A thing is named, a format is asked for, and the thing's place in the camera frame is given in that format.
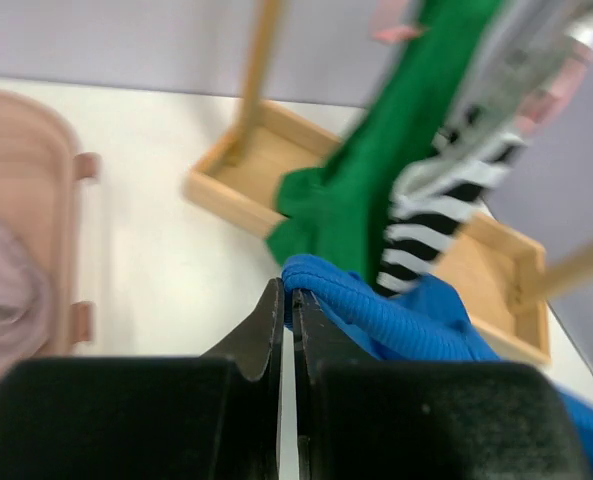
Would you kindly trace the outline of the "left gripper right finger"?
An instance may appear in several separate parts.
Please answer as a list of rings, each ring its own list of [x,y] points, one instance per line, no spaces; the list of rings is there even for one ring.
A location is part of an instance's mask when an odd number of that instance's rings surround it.
[[[297,435],[303,479],[368,479],[376,361],[306,290],[293,293]]]

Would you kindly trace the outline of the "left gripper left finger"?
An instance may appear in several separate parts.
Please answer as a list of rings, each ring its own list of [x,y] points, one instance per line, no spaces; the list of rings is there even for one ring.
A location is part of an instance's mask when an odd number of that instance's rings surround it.
[[[214,479],[276,479],[280,465],[285,292],[270,280],[252,312],[203,356],[228,367]]]

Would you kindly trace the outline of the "blue tank top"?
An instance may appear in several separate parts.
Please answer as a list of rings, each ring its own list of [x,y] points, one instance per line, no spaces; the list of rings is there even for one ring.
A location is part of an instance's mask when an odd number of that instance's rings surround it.
[[[506,361],[478,333],[456,290],[432,275],[386,298],[359,274],[302,254],[286,261],[281,278],[288,295],[313,293],[327,318],[378,360]]]

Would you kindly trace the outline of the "green tank top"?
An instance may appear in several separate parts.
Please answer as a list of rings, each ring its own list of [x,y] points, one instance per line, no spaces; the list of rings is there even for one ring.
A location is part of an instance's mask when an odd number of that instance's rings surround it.
[[[383,250],[388,197],[399,173],[428,156],[500,0],[421,1],[405,23],[426,28],[402,48],[389,79],[355,130],[319,167],[287,174],[276,196],[284,215],[268,235],[279,265],[321,257],[373,283]]]

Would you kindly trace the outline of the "mauve tank top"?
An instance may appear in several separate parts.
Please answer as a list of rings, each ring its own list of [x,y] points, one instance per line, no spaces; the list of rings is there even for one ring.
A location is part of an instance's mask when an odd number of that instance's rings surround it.
[[[0,221],[0,376],[46,343],[52,311],[48,275]]]

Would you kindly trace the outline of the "pink wire hanger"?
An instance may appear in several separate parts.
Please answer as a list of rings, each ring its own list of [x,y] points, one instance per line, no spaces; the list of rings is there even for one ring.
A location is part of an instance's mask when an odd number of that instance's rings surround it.
[[[532,91],[517,111],[515,126],[522,136],[530,136],[556,117],[569,104],[582,84],[593,50],[584,44],[574,47],[559,73],[546,86]]]
[[[418,23],[405,23],[408,0],[383,0],[370,22],[371,38],[382,44],[395,44],[418,38],[426,28]]]

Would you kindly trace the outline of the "striped black white tank top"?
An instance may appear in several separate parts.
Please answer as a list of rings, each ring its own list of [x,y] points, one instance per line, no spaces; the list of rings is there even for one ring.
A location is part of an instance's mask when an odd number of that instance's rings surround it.
[[[528,144],[516,126],[525,98],[560,71],[575,46],[593,50],[593,1],[576,1],[553,24],[520,33],[485,78],[461,116],[451,118],[430,157],[406,167],[390,194],[377,293],[412,290],[497,188]]]

